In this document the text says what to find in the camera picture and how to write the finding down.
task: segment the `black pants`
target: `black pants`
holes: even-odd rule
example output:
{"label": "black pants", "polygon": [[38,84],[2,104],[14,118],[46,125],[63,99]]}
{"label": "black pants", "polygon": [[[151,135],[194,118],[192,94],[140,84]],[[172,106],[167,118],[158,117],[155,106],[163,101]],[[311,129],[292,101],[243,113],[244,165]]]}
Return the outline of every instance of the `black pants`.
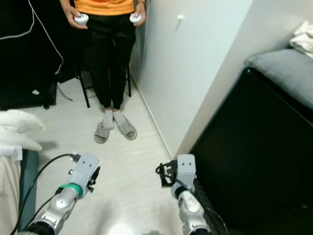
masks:
{"label": "black pants", "polygon": [[135,27],[130,14],[89,15],[83,35],[83,54],[100,103],[120,109],[126,84],[126,70],[135,43]]}

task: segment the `gray cushion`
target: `gray cushion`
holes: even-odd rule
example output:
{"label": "gray cushion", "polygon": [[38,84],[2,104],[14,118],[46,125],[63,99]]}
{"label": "gray cushion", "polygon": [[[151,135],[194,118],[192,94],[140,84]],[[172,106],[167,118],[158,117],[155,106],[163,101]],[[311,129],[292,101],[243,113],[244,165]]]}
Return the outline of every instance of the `gray cushion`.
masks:
{"label": "gray cushion", "polygon": [[293,49],[250,57],[246,66],[260,71],[290,96],[313,110],[313,59]]}

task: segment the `black furniture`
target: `black furniture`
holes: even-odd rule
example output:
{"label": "black furniture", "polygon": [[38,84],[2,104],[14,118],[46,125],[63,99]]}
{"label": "black furniture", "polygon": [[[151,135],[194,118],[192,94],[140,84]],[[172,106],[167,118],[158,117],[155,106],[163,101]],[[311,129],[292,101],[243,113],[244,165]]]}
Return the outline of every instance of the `black furniture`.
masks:
{"label": "black furniture", "polygon": [[191,153],[204,191],[245,235],[311,235],[313,111],[245,69]]}
{"label": "black furniture", "polygon": [[[71,30],[60,3],[33,1],[32,6],[64,59],[62,70],[58,75],[54,74],[61,58],[35,17],[29,34],[0,40],[1,110],[31,106],[48,108],[55,104],[56,82],[74,76]],[[1,1],[0,37],[21,34],[31,25],[32,10],[28,1]]]}

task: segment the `hand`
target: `hand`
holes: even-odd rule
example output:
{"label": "hand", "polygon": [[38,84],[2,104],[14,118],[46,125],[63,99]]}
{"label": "hand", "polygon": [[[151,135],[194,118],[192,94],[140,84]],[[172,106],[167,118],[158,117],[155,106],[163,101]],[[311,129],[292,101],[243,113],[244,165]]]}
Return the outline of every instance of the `hand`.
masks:
{"label": "hand", "polygon": [[142,18],[141,18],[141,21],[134,24],[136,27],[141,26],[146,20],[145,4],[143,4],[143,2],[141,2],[141,1],[138,2],[137,6],[136,6],[136,11],[135,11],[135,16],[138,17],[139,15],[141,15]]}
{"label": "hand", "polygon": [[76,9],[72,6],[68,6],[66,8],[63,9],[65,16],[67,17],[67,21],[69,22],[70,26],[72,26],[73,28],[76,29],[88,29],[87,26],[85,25],[80,25],[78,23],[76,23],[76,21],[74,20],[74,16],[80,16],[80,12],[76,11]]}

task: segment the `stool leg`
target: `stool leg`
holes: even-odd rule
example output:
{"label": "stool leg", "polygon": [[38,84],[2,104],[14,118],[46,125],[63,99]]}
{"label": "stool leg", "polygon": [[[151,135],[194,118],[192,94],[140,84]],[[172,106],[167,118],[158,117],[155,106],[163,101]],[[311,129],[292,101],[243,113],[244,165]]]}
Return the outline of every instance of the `stool leg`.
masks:
{"label": "stool leg", "polygon": [[128,83],[128,96],[132,97],[131,73],[130,73],[129,65],[127,66],[127,83]]}
{"label": "stool leg", "polygon": [[76,65],[75,61],[74,61],[74,69],[75,69],[75,77],[79,79],[80,84],[82,86],[84,97],[85,97],[85,101],[86,101],[86,104],[87,104],[87,108],[90,108],[89,100],[88,100],[88,96],[87,96],[87,92],[86,92],[86,87],[85,87],[84,80],[83,80],[83,77],[82,77],[82,73],[81,73],[80,69],[77,68],[77,65]]}

